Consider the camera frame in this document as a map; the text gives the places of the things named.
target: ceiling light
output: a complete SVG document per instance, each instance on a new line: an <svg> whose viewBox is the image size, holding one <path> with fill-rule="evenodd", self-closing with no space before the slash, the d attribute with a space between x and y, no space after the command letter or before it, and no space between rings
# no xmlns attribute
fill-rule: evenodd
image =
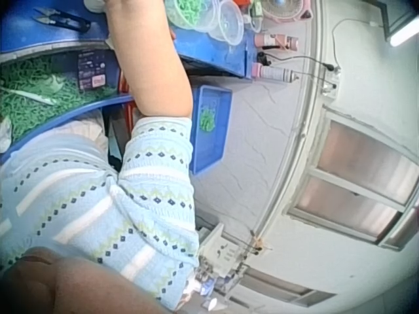
<svg viewBox="0 0 419 314"><path fill-rule="evenodd" d="M390 37L390 44L393 47L399 46L407 39L419 33L419 16L410 21L405 27L401 28L397 33Z"/></svg>

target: striped knit top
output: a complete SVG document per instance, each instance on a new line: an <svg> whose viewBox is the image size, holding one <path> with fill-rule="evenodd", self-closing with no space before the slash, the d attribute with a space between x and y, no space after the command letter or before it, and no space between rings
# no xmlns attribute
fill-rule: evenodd
<svg viewBox="0 0 419 314"><path fill-rule="evenodd" d="M198 265L191 121L144 118L117 173L94 142L54 134L1 168L0 273L30 247L118 271L174 309Z"/></svg>

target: white wall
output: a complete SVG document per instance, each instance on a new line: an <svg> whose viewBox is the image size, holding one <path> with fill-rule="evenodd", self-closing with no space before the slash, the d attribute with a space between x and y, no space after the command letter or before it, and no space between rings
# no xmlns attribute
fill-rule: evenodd
<svg viewBox="0 0 419 314"><path fill-rule="evenodd" d="M299 37L298 55L309 54L310 26L274 24L270 31ZM284 58L297 54L278 55ZM308 70L308 62L302 59L282 66ZM198 216L216 224L211 219L215 216L227 233L244 241L250 239L249 231L258 226L268 210L284 173L283 161L299 130L296 116L303 106L307 81L306 77L293 84L219 77L211 80L234 93L225 155L210 170L192 178Z"/></svg>
<svg viewBox="0 0 419 314"><path fill-rule="evenodd" d="M324 61L332 62L331 28L343 18L379 21L380 14L356 0L325 2ZM338 60L344 74L335 108L373 125L413 151L418 146L419 130L417 40L390 49L384 42L382 29L356 22L343 23L337 29ZM323 104L319 99L318 111ZM279 213L283 213L292 199L306 156L307 152L299 160L299 174L290 182L290 193L278 204ZM267 298L245 287L235 289L235 297L262 307L258 313L346 311L418 271L419 234L397 253L278 215L264 240L274 250L252 258L248 264L280 279L337 295L303 308Z"/></svg>
<svg viewBox="0 0 419 314"><path fill-rule="evenodd" d="M358 0L324 1L328 32L344 18L382 23L380 11ZM332 107L376 127L419 156L419 36L397 48L382 28L347 21L336 28L341 89ZM331 36L325 61L334 63Z"/></svg>
<svg viewBox="0 0 419 314"><path fill-rule="evenodd" d="M418 310L418 275L341 314L406 314Z"/></svg>

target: blue plastic tray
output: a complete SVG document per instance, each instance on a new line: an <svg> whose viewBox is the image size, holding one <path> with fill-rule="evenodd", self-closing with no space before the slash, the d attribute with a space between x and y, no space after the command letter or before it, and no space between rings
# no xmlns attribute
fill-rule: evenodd
<svg viewBox="0 0 419 314"><path fill-rule="evenodd" d="M192 114L191 143L194 147L189 170L197 175L221 160L227 139L232 92L208 85L192 88L194 110ZM215 128L204 131L200 128L200 117L204 109L215 112Z"/></svg>

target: thread snips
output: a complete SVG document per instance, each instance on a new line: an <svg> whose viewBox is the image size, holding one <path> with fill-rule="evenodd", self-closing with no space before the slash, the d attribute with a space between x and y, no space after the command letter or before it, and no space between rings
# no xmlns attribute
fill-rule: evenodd
<svg viewBox="0 0 419 314"><path fill-rule="evenodd" d="M86 33L90 29L90 21L56 9L33 8L44 16L34 18L39 23L71 29L79 33Z"/></svg>

